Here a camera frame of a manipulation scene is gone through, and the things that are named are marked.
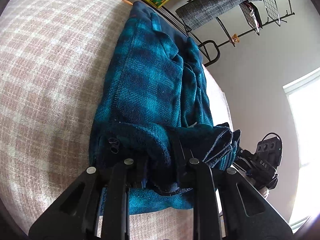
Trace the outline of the small brown teddy bear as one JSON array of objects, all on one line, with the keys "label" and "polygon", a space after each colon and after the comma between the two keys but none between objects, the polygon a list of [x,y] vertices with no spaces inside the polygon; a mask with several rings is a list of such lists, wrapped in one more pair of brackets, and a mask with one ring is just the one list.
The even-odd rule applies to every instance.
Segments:
[{"label": "small brown teddy bear", "polygon": [[240,42],[240,39],[238,37],[237,34],[234,34],[232,37],[231,37],[231,42],[232,43],[239,43]]}]

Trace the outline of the black metal clothes rack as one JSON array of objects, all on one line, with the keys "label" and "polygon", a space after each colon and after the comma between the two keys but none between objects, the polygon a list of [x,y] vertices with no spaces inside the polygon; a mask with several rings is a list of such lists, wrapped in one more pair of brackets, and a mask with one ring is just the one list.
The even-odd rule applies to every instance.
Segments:
[{"label": "black metal clothes rack", "polygon": [[[169,1],[160,8],[155,8],[143,0],[137,1],[141,1],[147,6],[150,6],[176,30],[182,33],[183,36],[191,37],[197,44],[200,52],[208,60],[207,63],[205,63],[205,67],[208,67],[219,60],[221,46],[229,43],[232,45],[236,44],[231,42],[231,37],[234,34],[237,34],[240,38],[240,36],[255,32],[248,25],[239,5],[195,30],[188,30],[176,14],[176,10],[193,0],[185,0],[182,4],[179,4],[178,0],[169,0],[177,3],[176,8],[173,11],[166,8]],[[254,1],[252,3],[259,10],[263,27],[272,23],[276,23],[277,26],[280,26],[285,18],[294,15],[290,5],[288,6],[289,9],[286,11],[285,15],[280,15],[276,0]]]}]

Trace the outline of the folded clothes on shelf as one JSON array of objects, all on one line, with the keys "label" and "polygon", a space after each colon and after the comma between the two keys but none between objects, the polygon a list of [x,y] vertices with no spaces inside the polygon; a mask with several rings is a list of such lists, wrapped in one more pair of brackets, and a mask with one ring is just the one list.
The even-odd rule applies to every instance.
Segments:
[{"label": "folded clothes on shelf", "polygon": [[257,35],[260,35],[260,30],[263,29],[263,24],[258,8],[252,2],[246,1],[240,3],[239,6],[248,25],[255,31]]}]

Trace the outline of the window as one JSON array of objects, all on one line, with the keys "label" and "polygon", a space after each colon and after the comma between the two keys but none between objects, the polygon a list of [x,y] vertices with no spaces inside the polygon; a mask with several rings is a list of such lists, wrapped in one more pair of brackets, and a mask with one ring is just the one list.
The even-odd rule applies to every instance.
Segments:
[{"label": "window", "polygon": [[283,87],[295,123],[299,171],[289,224],[296,233],[319,214],[319,69]]}]

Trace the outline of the teal plaid fleece jacket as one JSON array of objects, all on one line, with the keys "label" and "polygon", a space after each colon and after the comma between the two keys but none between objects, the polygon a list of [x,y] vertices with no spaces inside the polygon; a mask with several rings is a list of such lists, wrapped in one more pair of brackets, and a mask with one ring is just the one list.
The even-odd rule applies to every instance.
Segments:
[{"label": "teal plaid fleece jacket", "polygon": [[121,156],[142,159],[144,186],[130,191],[130,213],[191,209],[191,189],[176,177],[171,139],[193,157],[225,170],[236,159],[239,130],[215,125],[199,49],[142,2],[135,2],[105,75],[89,141],[98,168]]}]

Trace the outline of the pink checked bed blanket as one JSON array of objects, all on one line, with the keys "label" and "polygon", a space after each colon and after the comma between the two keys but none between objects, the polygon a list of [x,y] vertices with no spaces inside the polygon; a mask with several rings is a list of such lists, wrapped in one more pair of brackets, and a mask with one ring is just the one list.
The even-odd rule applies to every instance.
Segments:
[{"label": "pink checked bed blanket", "polygon": [[1,14],[1,200],[23,232],[88,167],[132,0],[10,0]]}]

